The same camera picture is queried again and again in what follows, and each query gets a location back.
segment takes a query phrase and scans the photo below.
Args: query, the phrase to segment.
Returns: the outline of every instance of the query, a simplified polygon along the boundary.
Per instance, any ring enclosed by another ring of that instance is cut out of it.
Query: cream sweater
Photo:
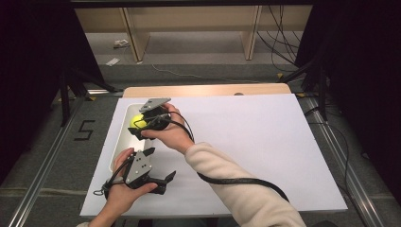
[[[228,155],[206,143],[189,148],[185,160],[209,178],[255,178]],[[272,189],[255,184],[210,185],[242,227],[305,226],[294,207]]]

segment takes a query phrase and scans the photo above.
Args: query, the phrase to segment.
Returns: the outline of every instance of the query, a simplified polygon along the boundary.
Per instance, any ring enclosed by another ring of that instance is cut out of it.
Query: tennis ball
[[[130,122],[130,127],[131,128],[136,128],[136,129],[142,129],[144,128],[148,123],[143,120],[144,115],[143,114],[138,114],[135,115]]]

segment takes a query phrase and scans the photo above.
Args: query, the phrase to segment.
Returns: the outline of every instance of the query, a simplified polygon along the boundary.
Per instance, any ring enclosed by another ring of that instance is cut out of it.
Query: white table
[[[121,98],[88,189],[81,215],[91,218],[105,203],[93,194],[111,176],[109,169],[127,107],[147,98]],[[258,178],[275,183],[299,211],[343,211],[346,204],[294,95],[172,97],[189,122],[196,142],[229,153]],[[147,194],[125,216],[135,218],[212,217],[229,211],[182,155],[155,140],[150,176],[177,170],[166,193]]]

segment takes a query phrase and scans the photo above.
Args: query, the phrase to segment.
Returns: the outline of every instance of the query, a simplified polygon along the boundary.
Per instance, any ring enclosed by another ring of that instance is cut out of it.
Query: person's right hand
[[[183,118],[180,117],[180,111],[173,105],[166,103],[163,105],[171,114],[171,120],[184,125]],[[169,148],[176,149],[178,152],[185,154],[185,152],[194,145],[194,142],[189,138],[189,135],[179,126],[170,123],[162,131],[146,130],[141,131],[141,134],[148,138],[160,139]]]

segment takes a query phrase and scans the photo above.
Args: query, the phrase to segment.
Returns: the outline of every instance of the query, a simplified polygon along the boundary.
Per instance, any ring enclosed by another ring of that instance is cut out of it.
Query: person's left hand
[[[123,150],[114,160],[113,172],[115,172],[132,153],[133,148]],[[123,167],[117,174],[117,177],[121,177],[124,172],[125,168]],[[156,187],[156,183],[146,183],[137,189],[131,189],[124,183],[114,184],[109,191],[106,204],[96,218],[91,221],[89,226],[111,226],[116,219],[132,207],[132,204],[139,197],[147,194]]]

